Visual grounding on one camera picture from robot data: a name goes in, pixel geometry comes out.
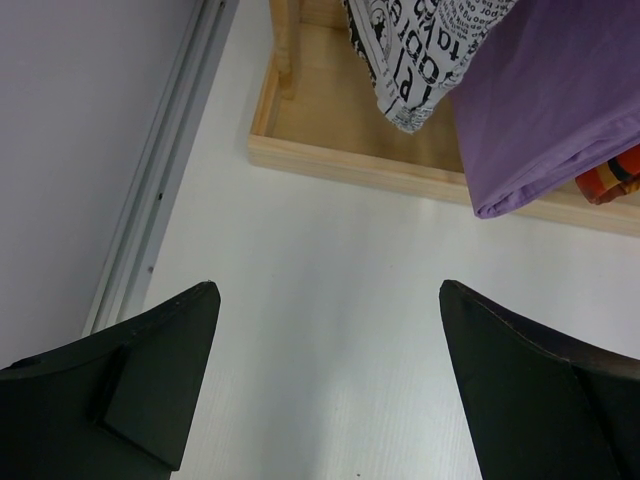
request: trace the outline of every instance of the white wall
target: white wall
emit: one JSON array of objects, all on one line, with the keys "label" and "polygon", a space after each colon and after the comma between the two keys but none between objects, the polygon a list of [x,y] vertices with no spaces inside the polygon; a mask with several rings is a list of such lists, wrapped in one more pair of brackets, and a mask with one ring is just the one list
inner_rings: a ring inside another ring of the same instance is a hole
[{"label": "white wall", "polygon": [[468,207],[249,165],[269,49],[268,2],[243,0],[146,301],[204,279],[222,294],[172,478],[480,478],[440,320],[445,278],[640,358],[640,239],[479,221]]},{"label": "white wall", "polygon": [[0,5],[0,367],[79,337],[195,4]]}]

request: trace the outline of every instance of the orange patterned fabric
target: orange patterned fabric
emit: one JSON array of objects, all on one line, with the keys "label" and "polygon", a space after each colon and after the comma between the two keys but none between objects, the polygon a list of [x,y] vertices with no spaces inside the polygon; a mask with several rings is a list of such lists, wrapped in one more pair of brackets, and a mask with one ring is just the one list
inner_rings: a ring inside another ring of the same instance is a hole
[{"label": "orange patterned fabric", "polygon": [[640,190],[640,145],[576,178],[589,203],[609,203]]}]

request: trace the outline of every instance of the folded cloth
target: folded cloth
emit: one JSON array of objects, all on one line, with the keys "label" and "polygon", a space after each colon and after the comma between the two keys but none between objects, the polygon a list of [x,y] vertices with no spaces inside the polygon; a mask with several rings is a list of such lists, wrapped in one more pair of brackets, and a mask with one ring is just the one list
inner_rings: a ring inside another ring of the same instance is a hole
[{"label": "folded cloth", "polygon": [[476,215],[640,143],[640,0],[519,0],[451,92]]},{"label": "folded cloth", "polygon": [[609,203],[640,190],[640,145],[576,178],[589,203]]},{"label": "folded cloth", "polygon": [[489,30],[516,0],[343,0],[351,43],[369,66],[378,108],[418,130],[458,85]]}]

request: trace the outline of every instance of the white floor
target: white floor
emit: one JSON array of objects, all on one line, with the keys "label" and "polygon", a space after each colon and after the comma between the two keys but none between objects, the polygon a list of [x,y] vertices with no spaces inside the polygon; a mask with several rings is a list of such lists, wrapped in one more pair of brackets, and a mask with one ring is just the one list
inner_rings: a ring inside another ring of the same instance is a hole
[{"label": "white floor", "polygon": [[445,278],[640,357],[639,239],[249,165],[270,38],[268,2],[243,0],[146,300],[204,279],[222,292],[173,478],[479,478]]}]

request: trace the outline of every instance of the wooden box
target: wooden box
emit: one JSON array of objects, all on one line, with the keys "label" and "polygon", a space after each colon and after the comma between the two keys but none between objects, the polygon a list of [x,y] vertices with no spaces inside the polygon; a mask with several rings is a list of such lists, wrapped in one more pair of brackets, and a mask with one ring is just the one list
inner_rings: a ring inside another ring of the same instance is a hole
[{"label": "wooden box", "polygon": [[[249,136],[251,161],[304,175],[470,204],[445,98],[416,134],[379,112],[339,0],[270,0],[274,54]],[[516,213],[640,236],[640,194],[592,206],[573,182]]]}]

